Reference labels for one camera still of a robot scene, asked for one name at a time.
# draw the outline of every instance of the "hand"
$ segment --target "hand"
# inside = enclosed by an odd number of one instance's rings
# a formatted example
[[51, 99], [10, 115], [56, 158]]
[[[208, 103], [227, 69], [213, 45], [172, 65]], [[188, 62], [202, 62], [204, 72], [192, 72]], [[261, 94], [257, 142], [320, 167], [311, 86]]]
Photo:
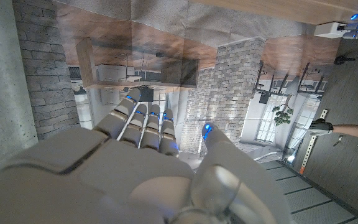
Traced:
[[309, 127], [310, 136], [322, 136], [325, 134], [332, 133], [334, 131], [333, 124], [326, 122], [324, 119], [320, 118], [316, 121], [312, 121]]

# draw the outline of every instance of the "glass panel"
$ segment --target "glass panel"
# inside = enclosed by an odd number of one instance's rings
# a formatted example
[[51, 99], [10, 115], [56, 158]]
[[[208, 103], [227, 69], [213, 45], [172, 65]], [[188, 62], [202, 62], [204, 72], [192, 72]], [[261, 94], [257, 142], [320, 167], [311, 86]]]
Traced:
[[267, 135], [267, 132], [266, 131], [262, 131], [262, 135], [261, 135], [261, 139], [265, 140], [266, 139], [266, 135]]

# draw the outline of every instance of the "gray brick wall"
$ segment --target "gray brick wall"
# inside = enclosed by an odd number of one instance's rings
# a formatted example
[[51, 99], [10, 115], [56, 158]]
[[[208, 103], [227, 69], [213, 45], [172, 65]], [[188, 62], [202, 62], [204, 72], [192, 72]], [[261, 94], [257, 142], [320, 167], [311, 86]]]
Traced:
[[52, 1], [13, 0], [17, 33], [39, 140], [80, 126]]
[[214, 68], [201, 70], [197, 89], [189, 91], [181, 151], [206, 153], [201, 128], [214, 122], [238, 145], [252, 89], [259, 71], [264, 41], [236, 42], [218, 48]]

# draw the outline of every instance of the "white robotic arm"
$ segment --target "white robotic arm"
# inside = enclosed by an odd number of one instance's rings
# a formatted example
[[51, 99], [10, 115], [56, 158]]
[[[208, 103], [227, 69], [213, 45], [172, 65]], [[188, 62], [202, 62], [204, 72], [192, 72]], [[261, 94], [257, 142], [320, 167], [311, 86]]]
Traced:
[[172, 112], [132, 90], [93, 130], [60, 133], [0, 170], [0, 223], [289, 223], [279, 186], [212, 123], [194, 175]]

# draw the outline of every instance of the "white wall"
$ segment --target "white wall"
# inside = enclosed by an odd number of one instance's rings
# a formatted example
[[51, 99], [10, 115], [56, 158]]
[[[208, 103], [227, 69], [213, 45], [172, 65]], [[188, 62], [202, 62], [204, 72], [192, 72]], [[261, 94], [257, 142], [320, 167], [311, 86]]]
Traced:
[[175, 124], [175, 137], [178, 147], [180, 147], [181, 132], [185, 124], [186, 107], [187, 107], [188, 91], [174, 91], [168, 93], [168, 108], [173, 113], [173, 123]]
[[103, 105], [100, 96], [100, 90], [90, 88], [87, 89], [91, 118], [94, 126], [97, 125], [107, 114], [110, 113], [118, 104], [116, 105]]
[[81, 127], [92, 129], [93, 125], [88, 95], [75, 95], [75, 103], [77, 104], [77, 112]]
[[260, 93], [255, 93], [254, 98], [249, 102], [246, 120], [244, 121], [244, 127], [242, 128], [242, 134], [240, 142], [250, 144], [262, 144], [261, 142], [255, 142], [256, 133], [258, 131], [260, 120], [265, 111], [266, 104], [259, 103]]

